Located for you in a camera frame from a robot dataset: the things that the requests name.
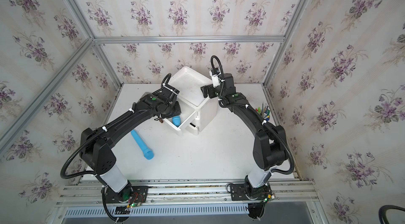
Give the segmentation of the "blue toy microphone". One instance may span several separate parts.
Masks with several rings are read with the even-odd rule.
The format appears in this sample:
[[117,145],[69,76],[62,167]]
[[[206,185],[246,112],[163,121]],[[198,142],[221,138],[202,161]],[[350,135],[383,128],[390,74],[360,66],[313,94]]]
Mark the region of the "blue toy microphone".
[[154,158],[154,152],[147,146],[147,144],[142,140],[142,138],[139,136],[139,134],[135,130],[132,130],[130,132],[130,134],[132,135],[133,139],[135,140],[138,147],[142,151],[143,156],[147,160],[153,159]]
[[176,116],[172,117],[172,123],[173,123],[174,126],[180,127],[180,125],[181,125],[181,118],[180,118],[180,116],[179,116],[179,115],[176,115]]

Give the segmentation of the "white top drawer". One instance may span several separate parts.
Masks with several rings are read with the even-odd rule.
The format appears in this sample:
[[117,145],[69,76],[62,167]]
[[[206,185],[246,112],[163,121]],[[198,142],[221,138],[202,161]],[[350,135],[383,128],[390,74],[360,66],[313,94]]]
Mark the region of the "white top drawer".
[[172,132],[174,132],[177,136],[182,137],[186,132],[186,127],[193,123],[199,127],[199,111],[195,111],[194,109],[185,109],[180,114],[181,118],[181,125],[180,127],[176,127],[172,123],[172,118],[170,119],[163,119],[163,124],[167,126]]

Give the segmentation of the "white three-drawer cabinet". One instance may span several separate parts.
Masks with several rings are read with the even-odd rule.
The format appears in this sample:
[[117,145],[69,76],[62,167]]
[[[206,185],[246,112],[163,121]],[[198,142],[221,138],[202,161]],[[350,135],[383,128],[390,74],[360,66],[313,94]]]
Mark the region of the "white three-drawer cabinet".
[[218,103],[215,99],[204,98],[202,86],[212,84],[212,80],[193,70],[183,67],[175,73],[169,85],[179,90],[177,101],[180,103],[181,112],[185,109],[199,111],[199,133],[201,133],[215,118]]

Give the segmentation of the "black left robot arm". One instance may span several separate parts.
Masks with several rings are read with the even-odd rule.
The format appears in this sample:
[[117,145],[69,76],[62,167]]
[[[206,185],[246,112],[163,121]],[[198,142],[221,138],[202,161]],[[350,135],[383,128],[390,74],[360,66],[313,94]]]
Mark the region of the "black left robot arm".
[[[61,168],[60,177],[71,179],[90,174],[115,193],[125,191],[129,187],[129,181],[116,164],[117,159],[112,148],[137,126],[153,117],[160,120],[181,114],[177,101],[179,90],[169,85],[170,79],[171,73],[164,77],[160,89],[145,94],[112,122],[95,130],[85,129],[81,134],[80,147],[68,157]],[[80,156],[91,170],[68,174],[67,169],[76,156]]]

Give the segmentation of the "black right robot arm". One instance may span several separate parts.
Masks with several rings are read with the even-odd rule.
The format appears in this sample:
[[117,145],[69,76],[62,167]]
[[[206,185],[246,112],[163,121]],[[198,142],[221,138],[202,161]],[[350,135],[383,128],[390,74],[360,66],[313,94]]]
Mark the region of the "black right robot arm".
[[285,129],[265,120],[247,98],[236,91],[232,74],[224,72],[217,56],[211,56],[210,62],[213,83],[201,87],[203,96],[216,98],[219,106],[238,116],[254,136],[252,154],[257,169],[245,178],[246,190],[263,188],[274,173],[292,174],[295,163],[288,147]]

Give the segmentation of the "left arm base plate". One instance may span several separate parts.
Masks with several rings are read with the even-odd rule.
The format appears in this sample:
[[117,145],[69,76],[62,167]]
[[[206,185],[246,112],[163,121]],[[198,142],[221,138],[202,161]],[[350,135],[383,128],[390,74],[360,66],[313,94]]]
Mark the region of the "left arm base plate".
[[102,193],[102,202],[108,206],[115,205],[112,215],[129,215],[130,210],[141,206],[146,202],[148,186],[125,186],[120,192],[115,192],[109,187],[105,187]]

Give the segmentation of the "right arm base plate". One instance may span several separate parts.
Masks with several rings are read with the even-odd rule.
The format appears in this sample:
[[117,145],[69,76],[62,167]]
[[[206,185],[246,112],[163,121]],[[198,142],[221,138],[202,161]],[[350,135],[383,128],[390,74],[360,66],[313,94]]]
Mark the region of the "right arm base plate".
[[232,201],[254,201],[267,202],[275,199],[273,192],[268,185],[258,188],[250,186],[247,182],[244,184],[229,183],[226,191],[231,194]]

